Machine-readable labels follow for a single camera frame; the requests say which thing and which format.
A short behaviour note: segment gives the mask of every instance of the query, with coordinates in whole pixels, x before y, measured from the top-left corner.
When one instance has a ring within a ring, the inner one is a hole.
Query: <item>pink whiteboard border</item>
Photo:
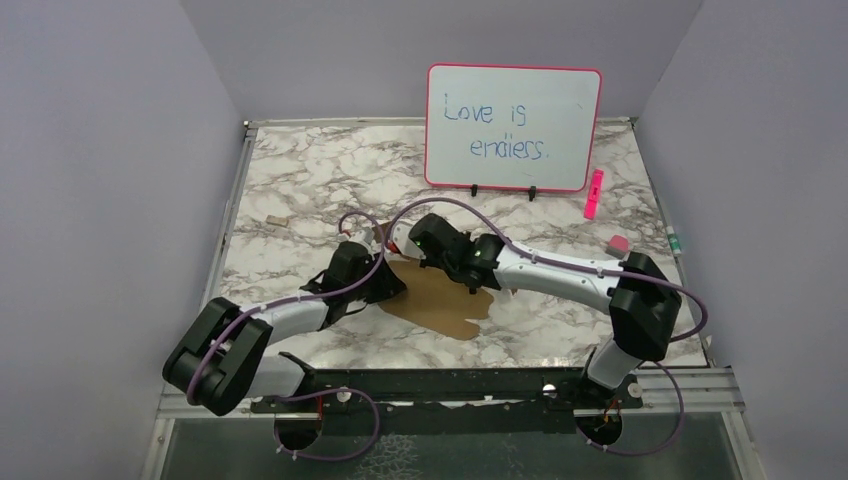
[[[434,63],[427,69],[427,110],[424,113],[424,180],[434,187],[453,187],[453,188],[470,188],[471,185],[462,185],[454,183],[435,183],[427,178],[427,143],[429,141],[428,131],[430,130],[430,71],[435,67],[477,67],[477,68],[517,68],[523,70],[572,70],[577,72],[595,72],[598,75],[598,99],[595,101],[595,120],[592,122],[592,139],[589,141],[589,156],[586,158],[586,173],[583,175],[583,186],[576,190],[568,190],[563,188],[539,188],[538,192],[554,192],[554,193],[573,193],[579,192],[586,188],[586,183],[589,181],[589,164],[592,159],[592,146],[595,143],[595,125],[598,123],[598,109],[601,106],[601,90],[604,85],[604,76],[601,71],[596,68],[580,68],[580,67],[533,67],[527,65],[489,65],[489,64],[473,64],[473,63]],[[477,188],[489,188],[495,190],[518,190],[526,191],[530,185],[526,187],[506,187],[499,185],[477,185]]]

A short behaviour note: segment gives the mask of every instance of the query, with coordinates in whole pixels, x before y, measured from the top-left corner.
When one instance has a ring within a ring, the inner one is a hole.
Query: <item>pink marker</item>
[[[589,198],[586,200],[586,210],[583,211],[583,216],[592,220],[595,218],[595,210],[598,209],[598,202],[601,201],[601,182],[604,181],[604,171],[596,168],[592,173],[592,183],[589,185]]]

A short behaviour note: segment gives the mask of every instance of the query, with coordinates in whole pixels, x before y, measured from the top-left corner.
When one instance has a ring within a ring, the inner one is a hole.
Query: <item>whiteboard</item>
[[[601,83],[594,69],[433,65],[424,178],[442,187],[582,190]]]

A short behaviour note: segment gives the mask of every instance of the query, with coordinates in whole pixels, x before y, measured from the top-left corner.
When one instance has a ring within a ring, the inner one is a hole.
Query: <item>white marble surface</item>
[[[526,195],[433,189],[423,177],[422,126],[263,127],[259,130],[236,225],[229,242],[221,294],[239,304],[290,295],[324,269],[337,245],[335,224],[358,208],[385,221],[424,197],[461,199],[489,216],[510,238],[543,250],[609,259],[605,242],[626,236],[674,282],[679,275],[665,238],[633,131],[601,123],[592,168],[605,171],[595,220],[583,218],[586,193]],[[421,207],[460,230],[484,233],[479,221],[453,205]],[[286,227],[265,223],[286,217]],[[490,318],[480,335],[459,341],[389,315],[376,306],[331,328],[284,340],[267,355],[288,351],[323,368],[458,368],[581,366],[611,334],[609,317],[575,302],[519,291],[492,292]],[[693,327],[681,309],[676,333]],[[666,363],[706,364],[695,338],[673,344]]]

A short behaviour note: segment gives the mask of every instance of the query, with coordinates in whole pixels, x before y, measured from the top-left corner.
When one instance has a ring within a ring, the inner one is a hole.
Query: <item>brown cardboard piece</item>
[[[417,261],[391,260],[389,267],[406,283],[402,294],[380,302],[384,312],[457,340],[471,340],[480,326],[468,319],[489,317],[494,297],[479,289],[468,288],[449,279],[438,268],[421,268]]]

